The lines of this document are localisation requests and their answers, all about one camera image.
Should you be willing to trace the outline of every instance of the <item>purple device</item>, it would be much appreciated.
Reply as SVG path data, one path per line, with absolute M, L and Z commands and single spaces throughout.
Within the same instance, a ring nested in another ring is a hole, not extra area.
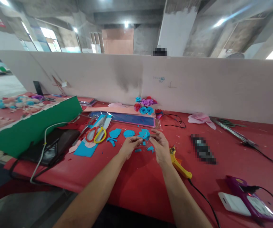
M 225 179 L 233 195 L 242 199 L 255 221 L 273 222 L 273 212 L 260 200 L 256 194 L 246 193 L 240 186 L 247 186 L 247 182 L 237 177 L 226 176 Z

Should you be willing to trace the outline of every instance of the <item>hand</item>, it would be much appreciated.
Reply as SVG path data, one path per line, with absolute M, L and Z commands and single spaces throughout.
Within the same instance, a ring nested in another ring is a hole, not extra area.
M 123 145 L 118 154 L 122 155 L 123 158 L 129 159 L 131 156 L 131 153 L 133 152 L 133 149 L 139 146 L 143 142 L 143 139 L 141 137 L 133 136 L 133 137 L 128 137 Z
M 155 134 L 150 134 L 149 140 L 156 150 L 156 161 L 162 167 L 164 165 L 172 165 L 169 153 L 169 145 L 165 135 L 155 129 L 151 130 Z

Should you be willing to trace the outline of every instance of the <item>white power bank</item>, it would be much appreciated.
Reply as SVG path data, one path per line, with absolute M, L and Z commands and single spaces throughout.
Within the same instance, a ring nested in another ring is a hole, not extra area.
M 245 216 L 251 216 L 250 211 L 240 197 L 223 192 L 219 192 L 218 195 L 226 210 Z

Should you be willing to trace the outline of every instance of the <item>white cable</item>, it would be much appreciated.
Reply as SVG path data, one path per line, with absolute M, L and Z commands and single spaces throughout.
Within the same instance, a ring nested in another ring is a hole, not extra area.
M 54 125 L 51 125 L 50 127 L 53 127 L 53 126 L 58 125 L 58 124 L 72 124 L 72 123 L 75 123 L 79 118 L 80 118 L 80 116 L 78 116 L 77 119 L 76 119 L 74 122 L 56 123 L 56 124 L 54 124 Z M 45 142 L 44 142 L 44 147 L 43 147 L 42 152 L 41 152 L 41 158 L 39 159 L 39 162 L 38 162 L 38 164 L 37 164 L 37 166 L 36 166 L 36 168 L 35 168 L 35 170 L 34 170 L 34 172 L 33 172 L 33 174 L 32 174 L 32 177 L 31 177 L 31 179 L 30 179 L 30 183 L 32 183 L 32 184 L 36 184 L 35 182 L 32 181 L 32 179 L 33 179 L 33 177 L 35 176 L 35 173 L 36 173 L 36 171 L 37 171 L 37 169 L 38 169 L 38 167 L 39 167 L 39 165 L 40 165 L 40 163 L 41 163 L 41 161 L 42 161 L 42 158 L 44 157 L 44 152 L 45 152 L 45 148 L 46 148 L 46 144 L 47 144 L 47 142 L 46 142 L 47 130 L 48 130 L 50 127 L 47 127 L 46 130 L 45 130 L 45 138 L 44 138 L 44 139 L 45 139 Z

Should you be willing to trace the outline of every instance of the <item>phone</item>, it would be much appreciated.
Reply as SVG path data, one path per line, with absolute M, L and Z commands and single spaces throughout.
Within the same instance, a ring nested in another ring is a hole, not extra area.
M 216 165 L 217 161 L 204 138 L 201 138 L 199 135 L 190 135 L 190 138 L 193 142 L 198 158 L 208 164 Z
M 43 92 L 41 90 L 41 85 L 40 85 L 39 81 L 33 81 L 33 83 L 34 83 L 34 86 L 35 86 L 35 89 L 36 89 L 36 93 L 38 95 L 42 95 L 43 96 L 44 94 L 43 94 Z

